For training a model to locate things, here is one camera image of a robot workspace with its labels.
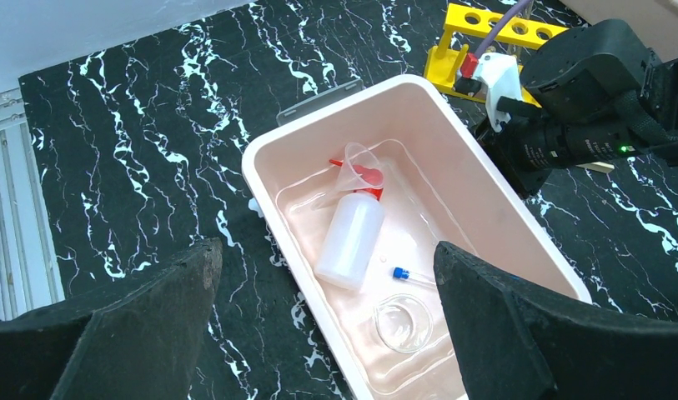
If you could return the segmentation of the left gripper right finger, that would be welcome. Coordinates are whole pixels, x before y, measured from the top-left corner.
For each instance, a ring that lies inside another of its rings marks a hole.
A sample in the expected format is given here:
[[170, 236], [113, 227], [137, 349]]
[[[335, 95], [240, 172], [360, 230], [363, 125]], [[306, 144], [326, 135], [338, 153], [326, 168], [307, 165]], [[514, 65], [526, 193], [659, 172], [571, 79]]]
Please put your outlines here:
[[470, 399], [678, 399], [678, 322], [613, 312], [451, 242], [436, 287]]

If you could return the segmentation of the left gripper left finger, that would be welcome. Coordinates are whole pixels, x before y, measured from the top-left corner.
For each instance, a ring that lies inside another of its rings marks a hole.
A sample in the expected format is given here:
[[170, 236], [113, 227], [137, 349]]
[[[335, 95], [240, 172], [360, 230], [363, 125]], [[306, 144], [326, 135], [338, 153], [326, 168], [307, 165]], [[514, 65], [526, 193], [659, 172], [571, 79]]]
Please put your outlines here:
[[0, 399], [184, 399], [223, 267], [206, 239], [120, 282], [0, 320]]

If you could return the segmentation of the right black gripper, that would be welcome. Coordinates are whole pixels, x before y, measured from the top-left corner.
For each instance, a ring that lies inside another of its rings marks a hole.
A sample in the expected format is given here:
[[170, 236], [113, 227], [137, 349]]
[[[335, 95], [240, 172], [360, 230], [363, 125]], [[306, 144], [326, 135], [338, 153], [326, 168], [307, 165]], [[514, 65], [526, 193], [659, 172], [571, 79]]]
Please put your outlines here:
[[556, 169], [609, 162], [644, 153], [648, 143], [617, 117], [561, 122], [513, 117], [496, 132], [485, 119], [474, 137], [522, 199], [535, 195]]

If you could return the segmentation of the clear glass beaker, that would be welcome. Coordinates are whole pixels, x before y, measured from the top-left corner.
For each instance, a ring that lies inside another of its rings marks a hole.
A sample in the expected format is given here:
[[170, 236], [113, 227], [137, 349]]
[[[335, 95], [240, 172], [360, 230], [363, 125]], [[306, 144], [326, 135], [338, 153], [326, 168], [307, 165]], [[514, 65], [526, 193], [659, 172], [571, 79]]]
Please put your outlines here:
[[434, 328], [426, 305], [417, 297], [402, 293], [374, 307], [374, 325], [384, 345], [397, 353], [416, 353], [426, 346]]

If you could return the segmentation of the blue capped small vials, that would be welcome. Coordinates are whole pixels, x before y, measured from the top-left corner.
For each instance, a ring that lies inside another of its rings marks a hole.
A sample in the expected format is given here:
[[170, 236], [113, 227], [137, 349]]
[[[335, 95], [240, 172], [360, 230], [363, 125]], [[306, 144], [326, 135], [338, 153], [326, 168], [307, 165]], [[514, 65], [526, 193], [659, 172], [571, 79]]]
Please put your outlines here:
[[404, 283], [411, 283], [425, 288], [436, 288], [436, 283], [433, 277], [417, 272], [411, 272], [410, 270], [401, 267], [395, 267], [393, 269], [392, 276], [394, 279]]

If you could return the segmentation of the clear plastic funnel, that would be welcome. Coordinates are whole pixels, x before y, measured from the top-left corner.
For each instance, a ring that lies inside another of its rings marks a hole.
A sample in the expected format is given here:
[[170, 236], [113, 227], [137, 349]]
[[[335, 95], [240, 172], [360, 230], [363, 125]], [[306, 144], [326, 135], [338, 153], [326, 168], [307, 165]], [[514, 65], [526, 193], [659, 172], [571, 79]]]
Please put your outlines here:
[[380, 200], [384, 191], [384, 173], [379, 159], [365, 146], [350, 142], [344, 147], [342, 159], [330, 159], [339, 168], [333, 187], [321, 195], [311, 206], [313, 210], [326, 208], [341, 197], [361, 193]]

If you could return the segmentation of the pink plastic bin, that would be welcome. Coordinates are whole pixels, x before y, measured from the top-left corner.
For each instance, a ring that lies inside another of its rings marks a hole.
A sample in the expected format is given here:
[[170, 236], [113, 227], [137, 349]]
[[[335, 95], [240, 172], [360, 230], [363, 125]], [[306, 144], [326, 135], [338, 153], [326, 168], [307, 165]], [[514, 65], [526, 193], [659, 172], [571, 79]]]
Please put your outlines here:
[[[330, 190], [348, 143], [367, 147], [385, 177], [385, 219], [360, 291], [314, 276], [335, 203]], [[590, 294], [548, 234], [500, 176], [468, 128], [426, 79], [399, 75], [255, 138], [244, 179], [357, 399], [463, 399], [439, 294], [393, 278], [430, 274], [434, 250], [453, 243], [508, 273], [584, 303]], [[374, 325], [374, 307], [396, 294], [420, 299], [434, 328], [425, 347], [399, 353]]]

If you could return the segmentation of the white plastic bottle red cap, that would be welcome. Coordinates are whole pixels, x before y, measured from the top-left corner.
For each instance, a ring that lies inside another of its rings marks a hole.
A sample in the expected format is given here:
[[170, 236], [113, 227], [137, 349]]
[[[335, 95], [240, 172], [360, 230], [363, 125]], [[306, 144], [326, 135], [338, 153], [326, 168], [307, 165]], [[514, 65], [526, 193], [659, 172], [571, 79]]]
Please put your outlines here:
[[384, 218], [380, 200], [369, 194], [341, 197], [314, 266], [315, 276], [339, 288], [360, 290]]

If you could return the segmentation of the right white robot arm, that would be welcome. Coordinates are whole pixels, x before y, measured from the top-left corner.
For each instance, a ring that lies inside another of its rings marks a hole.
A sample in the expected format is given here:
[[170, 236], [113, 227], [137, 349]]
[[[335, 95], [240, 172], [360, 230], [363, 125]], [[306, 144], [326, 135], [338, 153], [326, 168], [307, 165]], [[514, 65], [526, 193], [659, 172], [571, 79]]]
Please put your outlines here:
[[485, 54], [474, 77], [487, 118], [473, 134], [521, 198], [555, 169], [646, 153], [678, 167], [678, 58], [660, 60], [623, 20], [568, 29], [523, 67]]

